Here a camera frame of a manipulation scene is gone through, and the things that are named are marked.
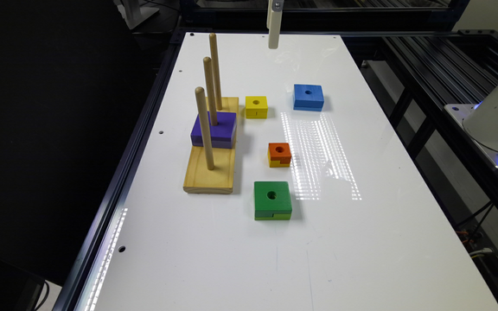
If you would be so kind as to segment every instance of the green block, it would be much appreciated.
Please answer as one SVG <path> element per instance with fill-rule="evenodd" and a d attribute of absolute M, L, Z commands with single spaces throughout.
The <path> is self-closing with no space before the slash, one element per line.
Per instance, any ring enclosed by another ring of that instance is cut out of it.
<path fill-rule="evenodd" d="M 285 214 L 291 215 L 290 187 L 287 181 L 255 181 L 255 220 L 289 220 L 290 218 L 280 216 Z"/>
<path fill-rule="evenodd" d="M 273 214 L 272 217 L 257 217 L 255 220 L 290 220 L 291 214 Z"/>

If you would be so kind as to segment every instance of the blue block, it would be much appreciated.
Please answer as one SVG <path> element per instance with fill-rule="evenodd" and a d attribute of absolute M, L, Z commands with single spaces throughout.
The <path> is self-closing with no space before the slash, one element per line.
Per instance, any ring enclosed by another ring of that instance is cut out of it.
<path fill-rule="evenodd" d="M 236 128 L 236 114 L 234 112 L 216 112 L 218 125 L 215 126 L 210 124 L 210 117 L 208 119 L 213 148 L 231 149 L 234 144 L 233 136 Z M 191 130 L 191 144 L 197 147 L 203 147 L 199 116 L 197 116 L 194 128 Z"/>
<path fill-rule="evenodd" d="M 293 109 L 322 111 L 324 96 L 321 86 L 295 85 L 293 90 Z"/>
<path fill-rule="evenodd" d="M 300 111 L 322 111 L 322 108 L 311 108 L 311 107 L 293 107 L 293 110 L 300 110 Z"/>

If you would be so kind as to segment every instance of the yellow block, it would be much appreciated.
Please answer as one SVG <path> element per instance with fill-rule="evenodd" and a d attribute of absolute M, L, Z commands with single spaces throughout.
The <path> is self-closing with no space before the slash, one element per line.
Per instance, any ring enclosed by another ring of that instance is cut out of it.
<path fill-rule="evenodd" d="M 222 98 L 223 112 L 239 112 L 239 98 Z M 233 148 L 213 148 L 214 169 L 207 169 L 205 149 L 191 147 L 183 191 L 188 194 L 231 194 L 233 191 L 233 167 L 235 166 L 235 138 Z"/>
<path fill-rule="evenodd" d="M 246 118 L 267 118 L 268 103 L 266 96 L 246 97 Z"/>

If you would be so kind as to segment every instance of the wooden peg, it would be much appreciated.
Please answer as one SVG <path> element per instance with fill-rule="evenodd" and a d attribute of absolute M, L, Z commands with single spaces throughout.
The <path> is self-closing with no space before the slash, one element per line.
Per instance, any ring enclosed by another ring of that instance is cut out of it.
<path fill-rule="evenodd" d="M 203 67 L 205 68 L 205 82 L 207 82 L 207 96 L 208 96 L 208 111 L 211 116 L 211 125 L 218 125 L 216 120 L 216 105 L 214 101 L 214 83 L 213 83 L 213 66 L 209 57 L 203 59 Z"/>
<path fill-rule="evenodd" d="M 211 42 L 211 59 L 213 63 L 214 97 L 216 100 L 216 110 L 222 110 L 222 90 L 220 89 L 220 69 L 218 66 L 218 45 L 216 44 L 216 34 L 208 35 Z"/>
<path fill-rule="evenodd" d="M 205 102 L 205 90 L 202 87 L 195 88 L 195 100 L 197 101 L 197 111 L 199 112 L 199 124 L 201 125 L 201 135 L 203 136 L 203 148 L 207 159 L 207 168 L 214 169 L 213 146 L 211 144 L 211 130 L 208 128 L 207 103 Z"/>

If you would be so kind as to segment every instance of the wooden base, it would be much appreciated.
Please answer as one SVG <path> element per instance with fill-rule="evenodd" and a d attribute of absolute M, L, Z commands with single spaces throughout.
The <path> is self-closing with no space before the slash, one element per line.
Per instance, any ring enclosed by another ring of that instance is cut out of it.
<path fill-rule="evenodd" d="M 222 112 L 236 112 L 239 127 L 239 98 L 222 98 Z M 213 148 L 214 169 L 208 170 L 203 147 L 191 147 L 183 191 L 188 194 L 231 194 L 235 166 L 235 139 L 231 149 Z"/>

